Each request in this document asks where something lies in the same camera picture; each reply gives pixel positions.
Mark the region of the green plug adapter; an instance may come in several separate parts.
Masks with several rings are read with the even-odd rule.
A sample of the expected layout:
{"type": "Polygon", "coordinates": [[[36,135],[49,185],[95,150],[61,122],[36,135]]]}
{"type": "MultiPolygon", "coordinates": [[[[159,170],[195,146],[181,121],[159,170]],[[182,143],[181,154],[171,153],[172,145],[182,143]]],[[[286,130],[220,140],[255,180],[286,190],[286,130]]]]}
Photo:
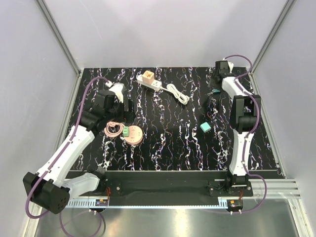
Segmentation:
{"type": "Polygon", "coordinates": [[[123,127],[122,134],[123,134],[124,137],[128,137],[129,136],[129,127],[128,126],[124,126],[123,127]]]}

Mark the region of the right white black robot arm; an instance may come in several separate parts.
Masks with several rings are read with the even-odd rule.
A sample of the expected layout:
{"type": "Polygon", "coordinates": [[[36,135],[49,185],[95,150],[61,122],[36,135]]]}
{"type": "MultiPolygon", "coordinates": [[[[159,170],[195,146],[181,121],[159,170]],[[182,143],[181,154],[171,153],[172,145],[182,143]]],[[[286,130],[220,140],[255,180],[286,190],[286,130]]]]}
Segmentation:
{"type": "Polygon", "coordinates": [[[223,189],[228,195],[240,196],[251,190],[248,160],[251,142],[260,121],[261,97],[249,92],[233,74],[233,63],[215,62],[208,86],[224,91],[232,99],[229,124],[234,133],[233,155],[223,189]]]}

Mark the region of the pink cube plug adapter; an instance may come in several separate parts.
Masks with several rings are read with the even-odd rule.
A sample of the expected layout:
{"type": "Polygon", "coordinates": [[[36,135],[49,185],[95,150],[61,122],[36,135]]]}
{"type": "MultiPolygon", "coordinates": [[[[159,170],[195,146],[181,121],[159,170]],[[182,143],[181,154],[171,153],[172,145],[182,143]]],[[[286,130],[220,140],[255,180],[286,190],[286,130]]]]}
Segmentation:
{"type": "Polygon", "coordinates": [[[151,71],[145,71],[142,74],[143,83],[151,85],[155,80],[155,74],[151,71]]]}

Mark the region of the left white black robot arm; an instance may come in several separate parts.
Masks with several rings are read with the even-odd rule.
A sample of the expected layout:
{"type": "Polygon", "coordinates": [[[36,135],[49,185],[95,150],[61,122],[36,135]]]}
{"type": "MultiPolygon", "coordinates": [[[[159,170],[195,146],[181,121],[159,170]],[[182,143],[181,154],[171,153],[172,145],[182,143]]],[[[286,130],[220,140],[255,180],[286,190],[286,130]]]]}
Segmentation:
{"type": "Polygon", "coordinates": [[[104,130],[108,122],[133,123],[133,101],[124,94],[121,83],[100,90],[91,108],[81,112],[79,123],[49,161],[36,173],[27,172],[23,184],[27,202],[33,202],[47,211],[58,214],[69,200],[93,192],[102,195],[107,188],[103,171],[89,171],[73,179],[66,179],[71,167],[83,150],[104,130]]]}

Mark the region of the pink round power socket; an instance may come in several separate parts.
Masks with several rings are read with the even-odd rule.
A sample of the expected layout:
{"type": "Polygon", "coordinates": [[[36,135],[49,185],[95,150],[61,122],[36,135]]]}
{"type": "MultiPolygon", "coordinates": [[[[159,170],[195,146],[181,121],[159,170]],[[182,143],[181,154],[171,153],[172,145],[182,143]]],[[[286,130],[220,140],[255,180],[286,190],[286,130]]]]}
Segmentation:
{"type": "Polygon", "coordinates": [[[124,139],[127,144],[138,145],[143,139],[143,131],[139,126],[131,125],[129,126],[129,136],[124,139]]]}

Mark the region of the white power strip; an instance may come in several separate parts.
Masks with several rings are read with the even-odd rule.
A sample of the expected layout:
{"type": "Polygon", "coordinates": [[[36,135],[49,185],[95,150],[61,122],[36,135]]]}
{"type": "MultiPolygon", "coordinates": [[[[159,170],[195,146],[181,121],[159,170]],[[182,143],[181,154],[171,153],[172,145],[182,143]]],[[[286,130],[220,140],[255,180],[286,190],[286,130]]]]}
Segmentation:
{"type": "Polygon", "coordinates": [[[161,81],[155,79],[154,73],[142,74],[137,77],[137,82],[145,87],[159,91],[162,89],[161,81]]]}

